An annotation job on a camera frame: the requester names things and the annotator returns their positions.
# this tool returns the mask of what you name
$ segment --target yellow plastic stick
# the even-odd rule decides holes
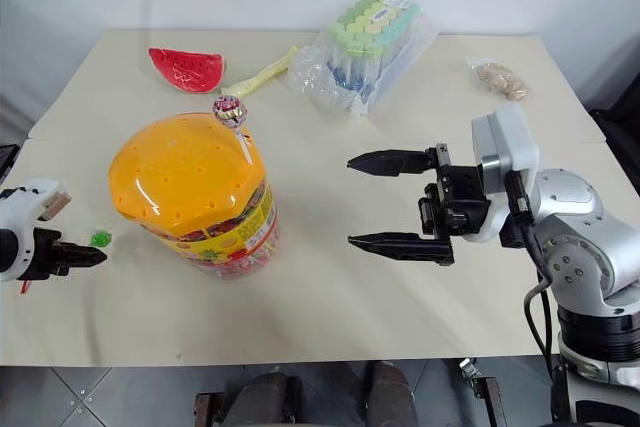
[[[244,97],[256,90],[267,80],[280,72],[287,70],[293,54],[298,51],[298,47],[292,45],[289,47],[289,51],[281,59],[276,60],[273,64],[265,67],[253,77],[245,79],[237,84],[233,84],[230,87],[223,87],[221,90],[222,95],[233,95],[234,97]]]

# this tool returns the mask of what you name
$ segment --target table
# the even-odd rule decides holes
[[[349,234],[418,231],[417,199],[433,180],[433,174],[366,176],[345,168],[350,157],[449,141],[453,162],[473,162],[471,117],[500,101],[469,87],[466,53],[526,70],[522,75],[534,95],[523,108],[543,166],[588,178],[614,215],[640,227],[635,191],[537,38],[441,36],[370,118],[319,109],[282,79],[246,99],[247,124],[274,186],[282,247],[256,275],[217,281],[176,258],[110,203],[106,172],[121,144],[153,120],[204,111],[212,101],[165,85],[146,65],[149,44],[140,41],[145,35],[169,48],[220,49],[230,81],[251,75],[290,43],[313,37],[189,31],[108,31],[102,37],[33,128],[4,185],[34,176],[62,181],[73,200],[47,227],[83,243],[96,228],[110,230],[109,259],[34,283],[26,296],[15,283],[2,285],[0,364],[205,365],[537,353],[521,308],[535,283],[523,251],[501,249],[497,240],[456,239],[456,263],[439,267],[392,262],[346,243]],[[527,52],[518,63],[516,54]],[[429,80],[417,82],[421,73]],[[549,90],[558,99],[553,106]],[[416,121],[402,129],[388,112],[394,108],[405,118],[411,112]]]

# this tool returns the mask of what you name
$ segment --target orange lid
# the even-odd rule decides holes
[[[233,219],[265,178],[258,149],[251,138],[247,143],[253,164],[213,114],[155,122],[113,159],[113,205],[125,217],[176,237]]]

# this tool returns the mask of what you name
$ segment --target watermelon toy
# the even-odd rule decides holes
[[[220,54],[151,48],[149,55],[167,82],[185,92],[211,92],[224,76],[224,58]]]

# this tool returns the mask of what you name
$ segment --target lollipop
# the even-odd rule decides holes
[[[249,154],[249,146],[240,130],[242,124],[247,120],[247,108],[244,104],[233,95],[221,95],[213,103],[213,113],[222,125],[233,130],[238,142],[240,142],[245,159],[249,164],[253,164],[251,154]]]

